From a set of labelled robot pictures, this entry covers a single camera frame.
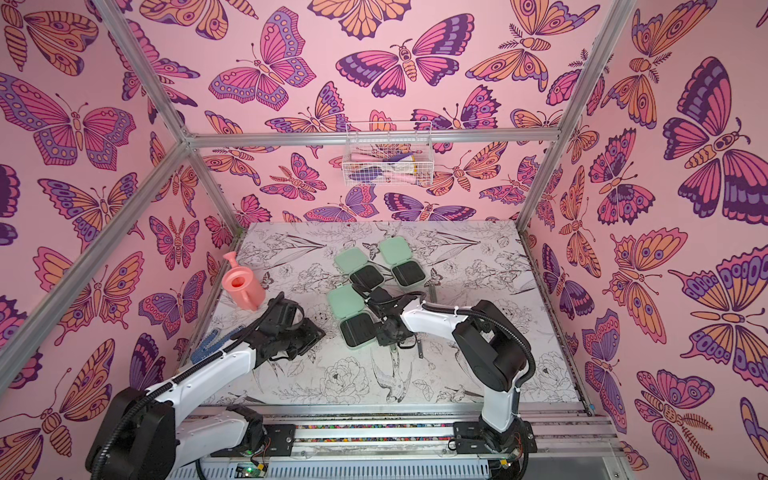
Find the green nail clipper case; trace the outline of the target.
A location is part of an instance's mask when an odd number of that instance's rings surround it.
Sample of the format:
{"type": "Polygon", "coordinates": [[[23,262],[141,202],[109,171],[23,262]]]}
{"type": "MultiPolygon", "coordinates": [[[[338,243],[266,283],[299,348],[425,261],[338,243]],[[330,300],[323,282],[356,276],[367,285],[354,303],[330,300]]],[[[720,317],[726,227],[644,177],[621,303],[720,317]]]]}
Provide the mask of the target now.
{"type": "Polygon", "coordinates": [[[352,285],[331,290],[326,299],[349,349],[359,349],[376,340],[373,315],[367,309],[364,297],[352,285]]]}

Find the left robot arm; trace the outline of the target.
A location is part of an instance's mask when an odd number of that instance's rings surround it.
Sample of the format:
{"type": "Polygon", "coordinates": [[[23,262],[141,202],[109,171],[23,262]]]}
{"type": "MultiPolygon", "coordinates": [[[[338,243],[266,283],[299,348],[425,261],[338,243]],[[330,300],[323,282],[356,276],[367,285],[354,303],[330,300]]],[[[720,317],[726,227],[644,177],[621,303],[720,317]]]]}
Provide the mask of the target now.
{"type": "Polygon", "coordinates": [[[270,361],[308,353],[326,333],[295,301],[278,294],[257,319],[168,380],[128,387],[110,402],[85,460],[93,479],[165,479],[219,451],[261,454],[264,418],[244,405],[194,419],[214,393],[270,361]]]}

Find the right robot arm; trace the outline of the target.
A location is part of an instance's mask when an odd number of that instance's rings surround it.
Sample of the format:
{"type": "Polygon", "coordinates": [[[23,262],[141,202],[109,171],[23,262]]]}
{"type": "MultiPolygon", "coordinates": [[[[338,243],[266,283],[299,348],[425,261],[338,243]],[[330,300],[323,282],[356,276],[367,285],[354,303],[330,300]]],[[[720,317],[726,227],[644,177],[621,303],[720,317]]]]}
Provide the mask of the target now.
{"type": "Polygon", "coordinates": [[[340,323],[349,347],[372,340],[392,346],[418,334],[452,340],[484,386],[483,427],[507,433],[519,419],[521,390],[535,375],[536,361],[530,342],[494,303],[447,306],[428,302],[421,291],[394,297],[383,288],[362,301],[364,310],[340,323]]]}

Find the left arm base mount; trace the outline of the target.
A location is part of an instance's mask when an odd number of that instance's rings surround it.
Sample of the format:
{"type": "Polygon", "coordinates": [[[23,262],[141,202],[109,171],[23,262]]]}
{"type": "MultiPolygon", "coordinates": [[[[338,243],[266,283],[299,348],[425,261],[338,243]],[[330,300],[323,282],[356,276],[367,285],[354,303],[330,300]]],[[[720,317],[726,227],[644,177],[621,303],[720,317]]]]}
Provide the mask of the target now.
{"type": "Polygon", "coordinates": [[[211,457],[288,457],[292,454],[295,434],[295,424],[249,426],[236,446],[215,451],[211,457]]]}

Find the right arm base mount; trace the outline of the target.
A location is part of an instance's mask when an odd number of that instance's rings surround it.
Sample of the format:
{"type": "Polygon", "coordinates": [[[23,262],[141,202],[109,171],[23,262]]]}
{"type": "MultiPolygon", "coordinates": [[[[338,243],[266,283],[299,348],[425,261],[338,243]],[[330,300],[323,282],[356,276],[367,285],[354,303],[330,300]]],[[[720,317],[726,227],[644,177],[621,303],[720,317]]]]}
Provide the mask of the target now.
{"type": "Polygon", "coordinates": [[[459,454],[504,454],[518,457],[538,452],[532,426],[521,418],[514,418],[504,432],[497,432],[483,421],[454,422],[453,442],[459,454]]]}

